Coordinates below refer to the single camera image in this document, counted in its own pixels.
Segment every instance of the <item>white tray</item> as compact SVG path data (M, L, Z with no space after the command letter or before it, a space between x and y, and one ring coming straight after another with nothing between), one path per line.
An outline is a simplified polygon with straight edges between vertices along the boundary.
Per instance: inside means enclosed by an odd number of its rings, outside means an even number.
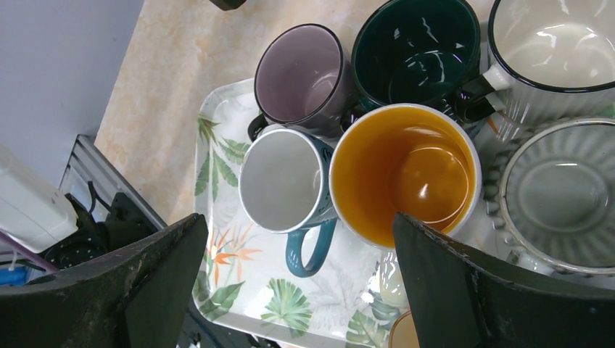
M286 236L254 226L242 209L237 178L250 143L246 129L258 114L252 89L253 79L220 87L199 113L196 211L210 236L193 291L197 307L215 323L297 346L388 347L401 313L380 298L378 249L338 223L322 269L296 278L284 260ZM311 255L315 232L306 236L304 255ZM482 201L456 238L508 254Z

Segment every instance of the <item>mug rim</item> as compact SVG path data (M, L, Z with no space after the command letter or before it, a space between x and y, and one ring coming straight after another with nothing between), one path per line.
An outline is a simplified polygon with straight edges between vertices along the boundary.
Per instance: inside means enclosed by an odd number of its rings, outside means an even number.
M252 150L252 148L258 144L259 141L261 141L261 139L266 138L267 136L271 136L271 134L276 134L276 133L292 133L296 136L299 136L305 143L307 143L307 145L310 146L310 148L312 149L312 153L316 156L316 159L318 160L318 169L321 172L321 182L319 184L318 187L318 196L316 197L316 201L314 202L314 205L312 206L312 209L310 210L310 212L305 216L305 218L303 220L301 220L301 222L299 222L296 225L293 225L291 228L286 228L284 230L272 230L266 227L263 227L261 224L257 223L252 216L250 215L250 213L247 211L247 209L245 208L245 204L244 204L244 197L242 194L242 178L244 175L244 165L245 162L247 161L248 155L250 153L250 151ZM288 129L288 128L279 128L279 129L274 129L272 131L269 131L265 134L263 134L262 136L259 136L256 141L254 141L252 143L252 145L250 145L250 148L248 149L248 151L246 152L243 162L242 162L242 166L240 168L239 171L239 179L238 179L238 184L237 184L237 189L239 191L239 203L242 205L242 208L244 210L244 212L246 213L246 215L248 216L248 218L257 226L263 227L264 229L266 229L267 231L269 231L270 233L274 233L274 234L286 234L286 233L291 233L293 231L299 230L301 229L301 227L303 227L308 221L309 219L311 219L314 214L316 213L316 210L318 209L318 203L322 200L323 195L324 195L324 191L325 189L327 189L328 187L324 186L324 163L323 163L323 159L320 156L320 154L318 153L318 149L316 148L316 146L314 145L314 143L308 138L307 135L305 135L304 133L298 131L298 130L294 130L294 129Z
M369 17L368 19L363 23L363 25L361 26L361 29L359 30L359 33L357 34L357 38L355 39L355 43L352 46L352 56L350 58L350 61L352 62L352 78L355 81L355 85L357 86L360 94L362 96L365 96L367 99L369 99L371 102L373 102L374 104L379 105L380 107L384 107L387 105L391 105L392 103L387 103L385 101L381 101L379 99L376 99L374 96L372 96L371 94L369 94L363 87L363 85L361 84L361 82L359 81L359 77L357 76L357 70L356 70L356 59L357 59L357 47L359 44L359 40L361 39L361 37L363 36L363 34L367 31L367 27L368 25L373 21L373 19L380 14L381 12L383 12L387 7L389 6L393 6L394 4L396 4L397 2L401 2L401 1L405 1L405 0L390 0L388 2L386 2L385 4L381 5L376 11L374 11ZM463 5L469 12L471 19L474 21L474 37L477 40L477 44L474 45L474 48L472 49L472 53L470 54L470 59L469 59L469 63L467 64L466 70L464 71L464 73L459 77L458 81L456 83L453 84L453 87L450 89L450 91L446 94L442 94L439 96L434 96L432 98L429 98L427 100L421 100L421 101L415 101L415 102L408 102L408 103L395 103L395 104L430 104L433 103L435 101L441 100L446 98L447 96L449 96L452 93L455 93L455 91L460 88L464 82L467 81L468 77L471 74L471 67L474 67L479 59L479 53L480 53L480 22L478 17L476 16L476 12L474 11L474 9L472 8L472 6L470 6L470 4L466 1L466 0L454 0L457 1L458 3L460 3L461 5Z
M588 273L588 274L610 274L615 273L615 266L611 267L588 267L582 265L574 265L555 257L551 257L550 255L544 253L540 249L534 246L531 242L529 242L523 234L518 230L515 226L510 213L508 212L508 203L506 200L506 195L508 191L508 180L511 177L511 173L513 171L513 167L516 165L519 158L525 153L525 151L531 146L538 142L540 139L548 136L557 131L561 131L566 128L571 128L580 125L610 125L611 127L615 127L615 120L605 117L586 117L576 120L566 120L561 121L555 124L548 126L547 128L539 131L533 136L529 137L513 154L513 156L509 159L506 167L502 173L502 180L498 187L498 202L501 207L502 218L504 219L504 223L508 227L508 230L513 235L515 240L530 252L531 256L538 257L549 264L549 266L553 268L563 268L564 270L578 272L578 273Z
M461 229L461 226L465 225L468 222L469 218L472 216L472 212L476 209L476 206L478 205L478 202L479 202L479 199L480 199L480 196L481 196L480 193L481 193L481 190L482 190L482 172L481 172L480 158L479 158L478 152L476 151L476 147L472 143L472 140L470 139L468 134L463 130L463 128L461 126L459 126L453 119L451 119L450 117L445 115L443 112L440 112L440 111L438 111L438 110L436 110L436 109L434 109L432 107L428 107L428 106L425 106L425 105L422 105L422 104L399 103L399 104L389 104L389 105L386 105L386 106L383 106L383 107L379 107L377 109L374 109L374 110L368 112L364 116L361 116L361 118L359 118L356 122L354 122L344 132L342 137L339 139L339 141L337 143L337 146L335 147L335 151L333 152L333 156L331 157L331 164L329 165L329 192L331 192L331 201L333 202L333 206L335 208L335 211L337 212L337 217L344 223L344 225L346 225L348 227L348 229L350 229L356 236L359 236L368 245L371 245L373 247L376 247L376 248L378 248L380 250L384 250L384 251L393 251L393 252L396 251L395 247L384 246L384 245L377 244L377 243L367 239L365 236L363 236L360 233L358 233L348 223L348 221L346 220L346 217L340 212L339 204L337 202L335 190L334 190L334 187L333 187L333 180L331 180L332 175L333 175L333 169L335 167L335 161L336 161L336 158L337 158L338 153L339 153L337 151L337 149L344 142L344 140L348 137L348 134L350 134L352 129L356 128L359 124L361 124L362 122L364 122L368 118L370 118L370 117L372 117L374 115L377 115L380 112L383 112L383 111L388 110L388 109L421 109L423 111L427 111L429 113L432 113L432 114L440 117L441 119L443 119L449 125L453 126L453 128L457 131L457 133L459 133L459 135L461 135L465 145L470 150L471 159L472 159L472 167L474 167L474 172L476 173L474 175L474 182L473 182L473 185L475 187L474 195L472 196L472 198L470 200L469 208L467 209L466 213L463 215L461 220L459 220L459 223L457 224L457 226L455 226L448 233L446 233L447 236L452 238L455 234L457 234L457 232L459 232L459 230Z
M586 86L586 87L556 87L551 85L546 85L544 83L539 83L516 72L502 57L502 54L498 50L498 45L495 43L495 35L493 30L495 29L495 14L498 11L498 7L502 0L495 0L493 3L493 7L491 8L491 12L489 15L489 24L488 24L488 34L487 40L489 41L489 47L491 52L493 53L493 57L495 61L506 71L510 76L512 76L515 80L521 81L526 85L534 88L538 88L544 91L549 91L553 93L563 93L563 94L580 94L580 93L591 93L604 91L606 89L610 89L615 87L615 80L607 83L602 83L600 85Z
M402 321L403 319L405 319L405 317L407 317L407 316L412 316L412 310L408 310L408 311L404 312L402 315L400 315L400 316L399 316L399 317L395 320L395 322L393 323L393 326L391 326L391 330L389 331L389 332L390 332L390 334L389 334L389 348L393 348L393 340L391 340L391 338L392 338L392 334L394 333L395 329L397 328L397 325L398 325L399 323L401 323L401 321Z
M298 120L294 120L294 121L284 121L284 120L278 120L272 116L270 116L264 109L263 107L260 105L260 101L258 100L258 88L256 88L256 82L258 81L258 72L260 71L260 66L263 63L263 60L265 59L265 56L267 55L267 53L269 52L269 50L271 49L271 47L280 39L282 38L282 36L285 36L287 33L290 33L293 30L299 29L299 28L303 28L303 27L316 27L316 28L320 28L320 29L324 29L335 41L335 44L337 45L337 51L339 53L339 70L337 72L337 78L335 79L335 84L333 85L333 88L331 89L331 92L329 92L329 95L326 97L326 99L323 101L323 103L318 106L316 108L316 110L312 111L310 114L302 117L301 119ZM337 35L335 35L335 33L327 28L324 25L318 24L318 23L304 23L304 24L299 24L299 25L295 25L294 27L285 30L282 34L278 35L278 37L276 37L273 41L271 41L269 43L269 45L267 46L267 49L265 50L265 52L263 52L263 55L260 56L260 59L258 61L258 65L256 67L256 72L254 74L254 97L256 99L256 105L258 106L258 109L260 111L263 112L263 116L265 116L266 119L270 120L273 123L277 123L279 125L296 125L299 123L302 123L304 121L306 121L308 118L311 118L313 116L315 116L316 114L318 114L324 107L325 105L327 105L327 103L329 103L329 100L331 100L331 98L333 98L333 94L335 93L335 91L337 90L337 87L339 86L339 82L342 79L342 71L344 69L344 49L342 48L342 43L339 41L339 38L337 37Z

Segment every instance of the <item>blue mug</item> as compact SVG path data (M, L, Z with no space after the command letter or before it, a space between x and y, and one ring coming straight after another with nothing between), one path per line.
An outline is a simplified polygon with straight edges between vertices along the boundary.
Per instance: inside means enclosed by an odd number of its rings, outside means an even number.
M329 192L333 149L286 128L264 130L248 149L239 175L239 197L248 217L271 233L287 234L286 265L301 278L321 269L337 213ZM303 265L305 234L320 226L310 261Z

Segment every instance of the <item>beige countertop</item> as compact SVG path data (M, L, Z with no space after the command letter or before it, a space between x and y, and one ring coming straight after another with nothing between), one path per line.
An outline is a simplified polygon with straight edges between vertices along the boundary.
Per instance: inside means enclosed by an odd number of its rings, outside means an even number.
M306 22L350 51L384 0L247 0L223 12L208 0L145 0L96 146L167 222L194 211L197 115L219 86L251 78L268 44ZM469 0L481 21L493 0Z

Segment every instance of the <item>purple mug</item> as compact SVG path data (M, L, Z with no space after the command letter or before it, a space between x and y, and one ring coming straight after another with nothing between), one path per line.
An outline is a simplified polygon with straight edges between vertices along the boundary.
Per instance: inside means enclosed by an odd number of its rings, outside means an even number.
M342 114L358 95L339 39L318 24L288 29L269 45L256 69L254 93L263 113L248 126L253 141L275 123L339 138Z

